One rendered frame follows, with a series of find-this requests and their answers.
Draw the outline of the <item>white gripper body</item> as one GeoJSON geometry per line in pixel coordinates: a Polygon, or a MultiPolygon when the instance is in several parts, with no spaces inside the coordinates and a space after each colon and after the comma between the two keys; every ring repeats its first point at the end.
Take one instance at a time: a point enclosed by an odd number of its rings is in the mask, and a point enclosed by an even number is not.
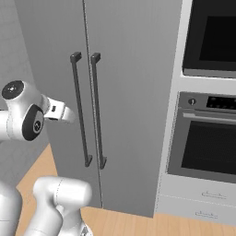
{"type": "Polygon", "coordinates": [[[63,102],[59,102],[50,107],[49,111],[44,114],[44,118],[52,121],[72,124],[75,121],[76,116],[74,112],[63,102]]]}

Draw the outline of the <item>wide grey fridge door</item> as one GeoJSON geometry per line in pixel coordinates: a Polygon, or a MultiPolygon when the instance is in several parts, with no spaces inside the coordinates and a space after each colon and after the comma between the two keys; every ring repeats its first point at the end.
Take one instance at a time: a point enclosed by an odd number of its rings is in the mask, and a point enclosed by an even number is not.
{"type": "Polygon", "coordinates": [[[182,1],[85,0],[106,209],[154,213],[182,1]]]}

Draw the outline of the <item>steel oven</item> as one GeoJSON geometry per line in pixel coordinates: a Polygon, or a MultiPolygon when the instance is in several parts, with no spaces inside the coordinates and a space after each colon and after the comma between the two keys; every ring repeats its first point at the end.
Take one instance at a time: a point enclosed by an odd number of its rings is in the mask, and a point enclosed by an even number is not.
{"type": "Polygon", "coordinates": [[[236,95],[182,91],[167,173],[236,183],[236,95]]]}

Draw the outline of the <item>white drawer front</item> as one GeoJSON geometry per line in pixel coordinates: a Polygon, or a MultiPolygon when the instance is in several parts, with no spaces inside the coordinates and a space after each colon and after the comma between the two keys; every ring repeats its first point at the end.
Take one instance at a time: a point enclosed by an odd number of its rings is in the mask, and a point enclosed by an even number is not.
{"type": "Polygon", "coordinates": [[[163,174],[161,177],[160,193],[190,200],[236,207],[236,183],[222,183],[177,175],[163,174]],[[202,196],[209,191],[212,194],[222,194],[227,199],[202,196]]]}
{"type": "Polygon", "coordinates": [[[183,218],[213,221],[215,223],[236,227],[236,207],[233,206],[223,206],[175,196],[160,195],[156,211],[158,213],[165,213],[183,218]],[[195,211],[213,213],[214,215],[218,215],[218,219],[198,217],[195,215],[195,211]]]}

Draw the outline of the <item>black microwave oven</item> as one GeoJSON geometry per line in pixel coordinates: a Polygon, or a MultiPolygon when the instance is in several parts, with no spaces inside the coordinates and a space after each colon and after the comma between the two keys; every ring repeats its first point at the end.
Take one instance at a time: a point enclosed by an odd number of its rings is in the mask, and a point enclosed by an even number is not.
{"type": "Polygon", "coordinates": [[[236,0],[193,0],[183,74],[236,78],[236,0]]]}

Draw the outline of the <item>white cupboard frame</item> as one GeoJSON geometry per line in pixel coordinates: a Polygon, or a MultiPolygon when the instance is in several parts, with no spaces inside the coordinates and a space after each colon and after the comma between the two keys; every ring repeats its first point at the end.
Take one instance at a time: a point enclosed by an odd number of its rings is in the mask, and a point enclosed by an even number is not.
{"type": "Polygon", "coordinates": [[[159,194],[157,196],[156,204],[158,202],[159,196],[161,195],[161,177],[163,174],[168,174],[167,167],[169,164],[168,155],[171,146],[171,131],[174,124],[174,114],[177,111],[179,93],[182,91],[188,91],[221,95],[236,95],[236,78],[190,77],[183,74],[182,63],[184,46],[187,37],[188,22],[191,14],[192,3],[193,0],[183,0],[181,8],[180,24],[171,81],[171,93],[159,168],[159,194]]]}

